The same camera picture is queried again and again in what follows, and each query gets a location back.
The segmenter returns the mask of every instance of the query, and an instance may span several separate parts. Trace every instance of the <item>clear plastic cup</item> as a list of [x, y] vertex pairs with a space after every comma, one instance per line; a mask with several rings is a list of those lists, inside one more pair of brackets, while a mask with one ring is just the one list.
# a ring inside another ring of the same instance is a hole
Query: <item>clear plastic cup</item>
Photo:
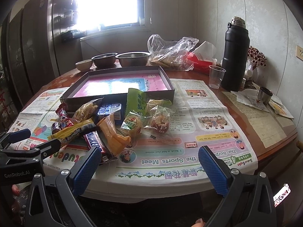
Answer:
[[209, 66], [209, 87], [218, 89], [223, 79], [225, 69], [219, 66]]

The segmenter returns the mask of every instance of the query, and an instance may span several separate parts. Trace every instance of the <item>bright window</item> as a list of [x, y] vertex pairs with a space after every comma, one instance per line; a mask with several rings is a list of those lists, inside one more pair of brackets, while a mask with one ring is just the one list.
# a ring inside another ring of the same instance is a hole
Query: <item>bright window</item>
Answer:
[[144, 17], [144, 0], [77, 0], [77, 2], [79, 14], [77, 27], [83, 30], [132, 26], [139, 24], [140, 16]]

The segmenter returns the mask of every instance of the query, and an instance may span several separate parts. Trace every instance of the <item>small bowl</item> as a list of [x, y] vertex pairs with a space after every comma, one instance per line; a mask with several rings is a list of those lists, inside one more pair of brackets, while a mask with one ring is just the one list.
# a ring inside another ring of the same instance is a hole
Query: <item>small bowl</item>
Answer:
[[147, 52], [130, 52], [116, 56], [122, 67], [127, 66], [146, 66], [148, 58], [151, 54]]
[[92, 60], [97, 68], [110, 68], [114, 65], [118, 53], [101, 54], [92, 57]]
[[80, 62], [76, 63], [76, 68], [80, 72], [87, 72], [87, 71], [89, 71], [89, 69], [91, 68], [92, 65], [93, 65], [93, 60], [92, 59], [83, 60], [83, 61], [80, 61]]

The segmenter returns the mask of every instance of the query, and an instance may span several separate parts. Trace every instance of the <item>electrical socket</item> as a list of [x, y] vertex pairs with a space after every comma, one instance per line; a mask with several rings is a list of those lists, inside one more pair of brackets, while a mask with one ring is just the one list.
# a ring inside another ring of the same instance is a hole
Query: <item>electrical socket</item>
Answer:
[[300, 60], [303, 60], [303, 48], [301, 48], [300, 46], [297, 45], [297, 57], [300, 59]]

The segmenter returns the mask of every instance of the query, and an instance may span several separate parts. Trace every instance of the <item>small metal cup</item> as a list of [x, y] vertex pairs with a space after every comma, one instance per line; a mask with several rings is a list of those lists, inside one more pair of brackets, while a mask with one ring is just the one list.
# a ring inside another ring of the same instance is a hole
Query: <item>small metal cup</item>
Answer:
[[259, 93], [258, 93], [258, 99], [261, 100], [264, 104], [268, 104], [270, 99], [272, 98], [272, 92], [265, 88], [260, 87]]

